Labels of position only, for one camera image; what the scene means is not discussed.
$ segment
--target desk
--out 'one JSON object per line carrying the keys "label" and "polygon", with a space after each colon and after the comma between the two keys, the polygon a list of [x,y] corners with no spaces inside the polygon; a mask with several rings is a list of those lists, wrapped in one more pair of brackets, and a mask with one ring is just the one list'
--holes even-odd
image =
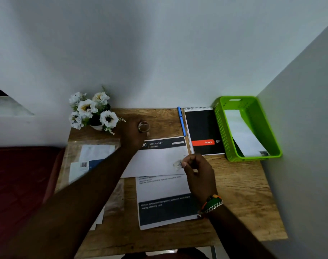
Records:
{"label": "desk", "polygon": [[[115,109],[118,116],[129,118],[142,115],[151,125],[149,139],[181,136],[182,128],[177,109]],[[63,166],[56,191],[69,171],[70,143],[93,139],[119,138],[91,127],[72,129],[68,139]],[[232,163],[224,155],[206,156],[213,166],[218,193],[225,205],[248,227],[260,241],[286,239],[282,220],[259,161]],[[103,224],[89,231],[76,257],[109,256],[141,251],[159,251],[183,247],[220,245],[212,225],[207,219],[193,220],[141,231],[139,228],[135,178],[125,179],[125,210],[104,217]]]}

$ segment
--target green plastic basket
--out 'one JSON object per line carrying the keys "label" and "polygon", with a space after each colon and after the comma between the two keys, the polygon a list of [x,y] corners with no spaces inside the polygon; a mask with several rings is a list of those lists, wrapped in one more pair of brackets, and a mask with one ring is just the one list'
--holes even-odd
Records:
{"label": "green plastic basket", "polygon": [[[269,158],[278,158],[282,155],[261,104],[256,97],[222,96],[215,100],[213,108],[225,147],[226,157],[229,161],[259,161]],[[245,123],[270,155],[244,157],[239,148],[236,149],[235,147],[224,110],[239,110]]]}

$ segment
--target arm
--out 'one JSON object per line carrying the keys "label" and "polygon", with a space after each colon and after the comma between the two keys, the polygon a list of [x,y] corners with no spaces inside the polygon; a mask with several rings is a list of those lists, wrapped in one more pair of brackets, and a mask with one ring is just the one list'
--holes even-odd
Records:
{"label": "arm", "polygon": [[[182,161],[189,189],[202,206],[207,198],[218,194],[214,170],[202,155],[189,155]],[[275,258],[247,227],[225,206],[207,214],[230,259]]]}
{"label": "arm", "polygon": [[125,123],[121,147],[51,197],[10,240],[1,258],[73,258],[146,138],[138,131],[139,121]]}

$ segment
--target bracelet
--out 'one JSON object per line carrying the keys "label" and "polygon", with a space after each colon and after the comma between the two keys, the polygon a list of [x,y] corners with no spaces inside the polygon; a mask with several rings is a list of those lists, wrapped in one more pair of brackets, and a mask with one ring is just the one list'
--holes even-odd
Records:
{"label": "bracelet", "polygon": [[207,198],[207,201],[205,204],[201,207],[201,210],[199,211],[199,216],[202,217],[202,215],[205,215],[207,213],[210,213],[214,209],[218,208],[219,206],[223,205],[223,200],[220,196],[214,194],[212,196],[209,196]]}

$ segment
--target hand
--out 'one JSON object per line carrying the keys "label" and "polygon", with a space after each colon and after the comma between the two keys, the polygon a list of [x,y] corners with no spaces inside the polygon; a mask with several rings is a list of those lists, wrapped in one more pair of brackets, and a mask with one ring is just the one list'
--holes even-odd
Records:
{"label": "hand", "polygon": [[138,129],[141,118],[131,118],[123,123],[121,128],[121,146],[129,147],[132,150],[138,151],[147,137],[147,133],[141,133]]}
{"label": "hand", "polygon": [[201,154],[191,154],[182,160],[182,167],[187,174],[189,189],[203,205],[207,198],[218,194],[214,170]]}

